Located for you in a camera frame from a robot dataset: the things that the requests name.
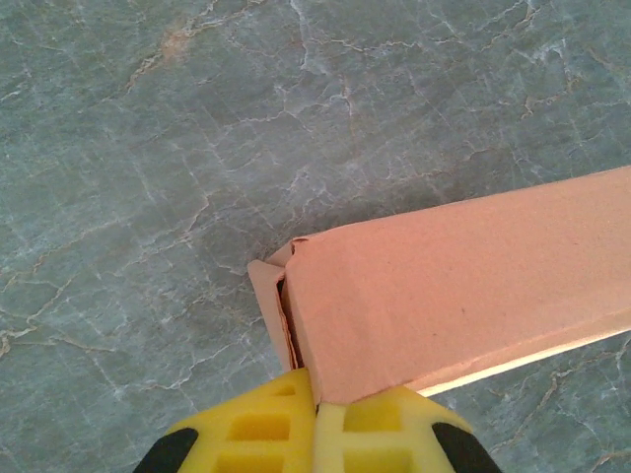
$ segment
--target marble floor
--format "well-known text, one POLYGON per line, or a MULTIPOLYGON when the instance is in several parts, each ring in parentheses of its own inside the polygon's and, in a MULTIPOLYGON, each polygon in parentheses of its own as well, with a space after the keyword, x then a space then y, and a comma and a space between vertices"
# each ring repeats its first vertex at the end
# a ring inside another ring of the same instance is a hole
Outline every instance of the marble floor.
MULTIPOLYGON (((631 164, 628 0, 0 3, 0 471, 128 472, 280 368, 289 237, 631 164)), ((437 396, 631 471, 629 333, 437 396)))

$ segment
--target torn cardboard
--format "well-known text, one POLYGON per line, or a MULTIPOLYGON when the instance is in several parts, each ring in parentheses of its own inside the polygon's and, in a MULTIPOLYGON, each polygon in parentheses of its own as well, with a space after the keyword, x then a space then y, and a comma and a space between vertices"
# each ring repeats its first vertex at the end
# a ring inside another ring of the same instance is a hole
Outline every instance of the torn cardboard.
POLYGON ((296 238, 248 270, 316 402, 437 393, 631 329, 631 167, 296 238))

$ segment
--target corrugated cardboard edge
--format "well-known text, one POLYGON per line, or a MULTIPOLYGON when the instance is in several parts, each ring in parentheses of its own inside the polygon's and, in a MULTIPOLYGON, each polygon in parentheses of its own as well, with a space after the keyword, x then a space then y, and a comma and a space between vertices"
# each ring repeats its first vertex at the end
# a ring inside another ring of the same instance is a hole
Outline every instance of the corrugated cardboard edge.
POLYGON ((285 279, 285 268, 254 260, 247 266, 247 273, 254 286, 267 333, 283 370, 298 368, 296 349, 278 292, 278 284, 285 279))
POLYGON ((285 265, 294 252, 294 242, 307 238, 294 238, 281 246, 267 260, 255 259, 247 266, 247 274, 254 286, 254 294, 272 346, 286 372, 303 366, 295 340, 291 313, 286 313, 283 308, 279 286, 285 281, 285 265))

